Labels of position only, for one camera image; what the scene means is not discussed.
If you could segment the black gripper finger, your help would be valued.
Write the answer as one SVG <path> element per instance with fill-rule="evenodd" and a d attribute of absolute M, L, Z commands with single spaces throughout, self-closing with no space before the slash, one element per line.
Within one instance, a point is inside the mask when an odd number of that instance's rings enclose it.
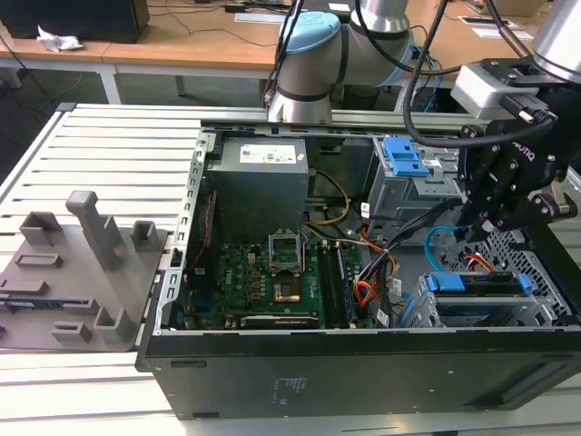
<path fill-rule="evenodd" d="M 467 243 L 484 241 L 499 226 L 504 204 L 502 184 L 498 179 L 501 145 L 462 149 L 459 154 L 458 177 L 462 177 L 467 197 L 457 225 L 466 230 L 458 235 Z"/>
<path fill-rule="evenodd" d="M 574 217 L 574 200 L 560 182 L 552 182 L 531 197 L 510 195 L 506 202 L 483 209 L 474 222 L 474 241 L 486 240 L 491 233 L 518 230 L 539 223 L 554 223 Z"/>

